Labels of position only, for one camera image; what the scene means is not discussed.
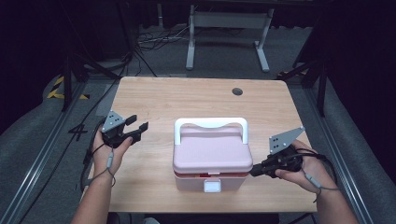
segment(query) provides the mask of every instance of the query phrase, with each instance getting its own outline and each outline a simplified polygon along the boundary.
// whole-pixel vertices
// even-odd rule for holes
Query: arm
[[[77,212],[75,213],[72,223],[106,223],[108,208],[111,198],[111,187],[113,176],[120,168],[122,156],[132,143],[132,138],[129,137],[117,148],[112,149],[109,146],[103,145],[102,133],[96,133],[92,151],[94,171],[93,176],[97,176],[91,182],[88,189],[81,200]],[[110,152],[113,151],[114,158],[110,168],[107,170],[107,160]]]
[[[295,148],[306,148],[312,150],[309,146],[298,140],[296,140],[293,145]],[[315,187],[305,178],[304,172],[312,175],[322,187],[327,189],[322,189],[320,191],[320,189]],[[299,172],[276,170],[276,175],[279,178],[298,184],[300,187],[310,192],[316,194],[319,193],[317,198],[317,209],[320,223],[358,223],[358,220],[349,208],[341,191],[330,190],[337,189],[337,186],[327,173],[322,162],[317,158],[304,157],[303,170]]]

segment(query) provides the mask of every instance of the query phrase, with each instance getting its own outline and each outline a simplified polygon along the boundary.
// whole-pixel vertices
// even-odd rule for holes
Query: box latch
[[[204,182],[205,193],[221,192],[221,181],[218,178],[208,178]]]

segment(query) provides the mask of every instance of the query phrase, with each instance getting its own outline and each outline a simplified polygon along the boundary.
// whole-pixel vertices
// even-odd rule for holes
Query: dark background
[[[315,26],[298,62],[329,56],[329,79],[393,182],[396,36],[390,1],[334,1],[326,10],[280,8],[273,26]],[[65,41],[93,61],[127,50],[119,10],[135,27],[157,25],[156,5],[125,2],[0,2],[0,133],[42,102],[43,90],[62,71]],[[164,26],[186,23],[188,6],[163,6]]]

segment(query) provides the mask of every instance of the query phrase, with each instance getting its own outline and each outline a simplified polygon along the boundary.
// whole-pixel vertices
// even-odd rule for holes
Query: gray metal bracket
[[[270,142],[270,154],[274,155],[277,152],[287,148],[290,144],[296,140],[296,138],[305,131],[305,127],[301,126],[300,128],[296,128],[290,130],[285,133],[280,133],[269,138]]]
[[[113,110],[110,110],[110,112],[108,112],[105,124],[103,125],[102,133],[106,133],[114,128],[117,128],[123,123],[125,123],[125,119],[123,119]]]

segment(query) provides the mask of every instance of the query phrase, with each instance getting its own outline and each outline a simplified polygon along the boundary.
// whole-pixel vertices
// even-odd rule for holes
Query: pink box
[[[237,190],[252,166],[245,119],[178,119],[175,122],[173,167],[178,189]]]

